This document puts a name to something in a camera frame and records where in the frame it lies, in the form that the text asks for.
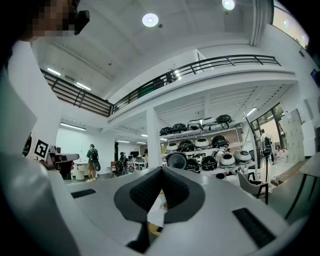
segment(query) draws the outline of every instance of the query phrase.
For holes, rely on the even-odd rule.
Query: balcony railing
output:
[[[238,66],[249,63],[258,65],[274,64],[281,66],[275,57],[266,55],[238,54],[203,59],[170,70],[169,72],[159,75],[151,81],[146,82],[139,88],[130,92],[127,96],[123,97],[116,104],[114,104],[112,113],[141,98],[142,96],[151,93],[152,91],[157,90],[163,86],[167,86],[175,82],[176,80],[181,80],[183,78],[194,76],[196,74],[220,68],[222,66]]]
[[[113,112],[114,106],[107,100],[99,98],[42,69],[41,72],[52,91],[60,100],[104,117],[109,117]]]

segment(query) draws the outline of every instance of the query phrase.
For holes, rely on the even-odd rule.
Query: person standing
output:
[[[128,158],[126,158],[126,153],[121,152],[120,153],[120,162],[122,163],[123,169],[122,169],[122,175],[129,174],[128,173]]]
[[[144,156],[144,167],[147,169],[149,168],[149,158],[148,158],[148,149],[146,148],[144,150],[145,156]]]
[[[98,150],[95,149],[95,145],[91,144],[86,154],[86,157],[89,158],[88,161],[88,180],[86,182],[96,181],[96,170],[94,167],[94,154],[98,155]]]
[[[261,137],[260,137],[260,141],[262,142],[262,150],[266,149],[266,148],[269,148],[271,150],[271,161],[272,161],[272,164],[274,165],[275,164],[275,161],[274,161],[274,153],[272,152],[272,147],[271,147],[271,144],[272,144],[272,139],[271,137],[265,132],[265,129],[262,129],[261,130]]]

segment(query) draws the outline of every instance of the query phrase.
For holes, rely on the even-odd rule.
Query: computer monitor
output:
[[[137,156],[139,156],[139,151],[131,151],[130,155],[136,158]]]

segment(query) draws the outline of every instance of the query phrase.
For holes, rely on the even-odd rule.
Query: window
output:
[[[251,124],[254,130],[259,129],[257,120],[254,120]]]
[[[274,0],[273,3],[272,25],[285,32],[306,49],[309,43],[309,37],[305,30],[281,3],[277,0]]]
[[[260,129],[262,129],[262,125],[268,123],[270,121],[270,119],[273,119],[273,114],[271,111],[265,113],[263,116],[258,118],[258,122],[260,125]]]
[[[286,148],[287,139],[283,129],[284,122],[282,120],[284,115],[285,113],[283,108],[278,104],[264,115],[251,122],[255,138],[259,140],[261,137],[261,130],[264,129],[264,131],[271,137],[274,147]]]

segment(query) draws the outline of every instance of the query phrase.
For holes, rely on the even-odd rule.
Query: fluorescent light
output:
[[[53,70],[51,68],[48,68],[48,71],[50,71],[51,73],[54,73],[54,74],[56,74],[58,76],[61,76],[61,74],[59,72],[57,72],[57,71],[55,71],[55,70]]]
[[[74,129],[78,129],[78,130],[82,130],[82,131],[85,131],[85,130],[86,130],[85,128],[73,126],[73,125],[70,125],[70,124],[66,124],[66,123],[64,123],[64,122],[61,122],[60,125],[66,126],[66,127],[70,127],[70,128],[74,128]]]
[[[159,22],[159,18],[154,13],[148,13],[148,14],[144,15],[142,18],[142,23],[146,27],[154,27],[155,25],[158,24],[158,22]]]
[[[91,91],[91,89],[90,89],[89,87],[87,87],[87,86],[83,85],[82,83],[76,82],[76,84],[77,84],[78,86],[81,86],[81,87],[83,87],[83,88],[85,88],[85,89],[87,89],[87,90]]]
[[[247,117],[249,116],[249,115],[251,115],[255,110],[256,110],[257,108],[256,107],[254,107],[248,114],[246,114],[247,115]]]
[[[231,11],[233,8],[235,8],[235,2],[234,0],[222,0],[222,5],[227,10]]]

